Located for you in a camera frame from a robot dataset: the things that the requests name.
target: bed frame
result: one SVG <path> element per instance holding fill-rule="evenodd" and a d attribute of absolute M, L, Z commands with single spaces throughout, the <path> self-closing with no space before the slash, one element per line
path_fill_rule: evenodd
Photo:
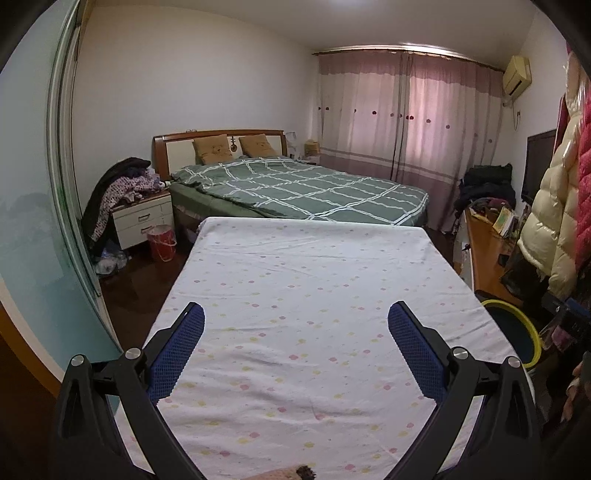
<path fill-rule="evenodd" d="M 160 135 L 154 137 L 152 142 L 154 167 L 160 175 L 160 179 L 170 180 L 171 172 L 195 163 L 193 139 L 223 134 L 228 136 L 228 146 L 235 158 L 242 155 L 238 138 L 259 134 L 266 135 L 267 140 L 276 151 L 281 150 L 282 155 L 287 155 L 287 142 L 283 130 L 189 130 L 179 134 Z"/>

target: television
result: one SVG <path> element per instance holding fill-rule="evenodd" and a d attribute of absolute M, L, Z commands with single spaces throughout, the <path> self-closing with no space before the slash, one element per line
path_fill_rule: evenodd
<path fill-rule="evenodd" d="M 554 154 L 554 139 L 556 129 L 542 134 L 533 135 L 527 139 L 527 156 L 525 158 L 525 175 L 521 187 L 521 199 L 534 203 L 535 194 L 540 189 L 540 183 L 544 173 L 550 166 Z"/>

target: black jacket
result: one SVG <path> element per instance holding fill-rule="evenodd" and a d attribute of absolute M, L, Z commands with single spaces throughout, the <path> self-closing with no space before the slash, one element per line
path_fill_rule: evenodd
<path fill-rule="evenodd" d="M 106 189 L 109 188 L 111 183 L 115 180 L 124 177 L 129 168 L 148 168 L 150 165 L 151 163 L 148 160 L 142 160 L 141 158 L 136 157 L 126 158 L 107 170 L 95 185 L 94 190 L 92 190 L 92 195 L 90 195 L 90 200 L 88 200 L 88 204 L 84 210 L 84 215 L 82 215 L 81 222 L 86 248 L 94 257 L 99 257 L 101 255 L 107 239 L 115 233 L 113 220 L 110 219 L 107 228 L 105 228 L 105 231 L 96 242 L 93 242 L 90 237 L 95 231 L 96 222 L 99 218 L 100 203 Z"/>
<path fill-rule="evenodd" d="M 454 202 L 456 217 L 471 204 L 473 200 L 483 197 L 494 197 L 506 200 L 515 209 L 515 190 L 511 186 L 510 163 L 504 167 L 480 166 L 470 168 L 460 181 L 460 196 Z"/>

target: pillow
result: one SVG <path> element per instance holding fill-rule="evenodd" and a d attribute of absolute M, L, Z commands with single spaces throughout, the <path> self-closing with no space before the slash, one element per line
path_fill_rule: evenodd
<path fill-rule="evenodd" d="M 242 151 L 251 158 L 277 156 L 277 152 L 273 150 L 273 147 L 263 134 L 247 135 L 238 138 L 238 140 L 240 140 Z"/>
<path fill-rule="evenodd" d="M 228 136 L 226 134 L 195 138 L 193 148 L 195 149 L 196 158 L 201 160 L 204 165 L 234 160 L 228 146 Z"/>

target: white mattress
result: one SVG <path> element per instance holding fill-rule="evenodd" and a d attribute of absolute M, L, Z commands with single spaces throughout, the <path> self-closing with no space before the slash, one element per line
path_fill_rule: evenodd
<path fill-rule="evenodd" d="M 382 480 L 434 407 L 388 331 L 398 300 L 477 359 L 514 354 L 421 228 L 208 218 L 150 332 L 190 301 L 205 310 L 205 333 L 158 408 L 209 480 L 304 463 L 321 480 Z M 116 420 L 149 469 L 121 408 Z"/>

